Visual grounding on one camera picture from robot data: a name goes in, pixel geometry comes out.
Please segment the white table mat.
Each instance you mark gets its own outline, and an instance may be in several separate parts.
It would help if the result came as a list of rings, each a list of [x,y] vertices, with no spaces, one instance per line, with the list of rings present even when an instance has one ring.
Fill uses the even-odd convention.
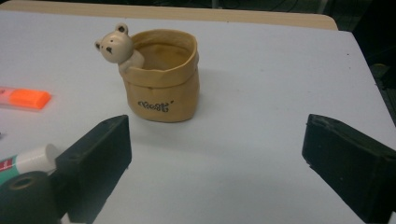
[[[0,86],[51,94],[40,111],[0,106],[0,159],[66,149],[130,113],[117,66],[94,45],[116,23],[0,8]],[[362,224],[302,156],[311,114],[396,149],[396,126],[353,35],[236,22],[128,26],[195,36],[199,104],[180,123],[130,117],[133,160],[95,224]]]

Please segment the brown tape roll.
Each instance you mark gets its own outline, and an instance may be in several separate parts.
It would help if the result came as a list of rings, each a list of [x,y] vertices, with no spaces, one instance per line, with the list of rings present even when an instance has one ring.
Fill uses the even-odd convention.
[[[138,117],[159,122],[193,117],[200,91],[193,35],[169,29],[128,35],[128,26],[119,23],[94,45],[118,66],[128,105]]]

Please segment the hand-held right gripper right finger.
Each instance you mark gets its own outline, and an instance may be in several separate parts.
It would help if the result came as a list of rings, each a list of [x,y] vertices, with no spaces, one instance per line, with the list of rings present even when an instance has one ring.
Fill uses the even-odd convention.
[[[365,223],[396,212],[396,151],[342,121],[308,116],[302,156]]]

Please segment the white green glue stick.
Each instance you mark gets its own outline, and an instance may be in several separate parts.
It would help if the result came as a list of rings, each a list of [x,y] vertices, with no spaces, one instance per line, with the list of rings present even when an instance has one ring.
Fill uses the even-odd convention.
[[[29,172],[51,173],[61,151],[53,144],[32,149],[0,160],[0,186],[9,179]]]

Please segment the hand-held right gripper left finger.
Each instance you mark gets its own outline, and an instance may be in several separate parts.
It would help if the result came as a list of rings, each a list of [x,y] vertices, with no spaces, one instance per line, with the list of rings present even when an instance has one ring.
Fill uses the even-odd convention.
[[[97,124],[55,159],[50,182],[58,216],[92,224],[131,161],[129,118]]]

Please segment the orange highlighter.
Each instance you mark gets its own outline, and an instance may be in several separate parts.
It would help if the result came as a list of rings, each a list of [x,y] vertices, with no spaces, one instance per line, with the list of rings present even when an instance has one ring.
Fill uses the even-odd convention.
[[[40,110],[50,99],[47,91],[0,86],[0,105]]]

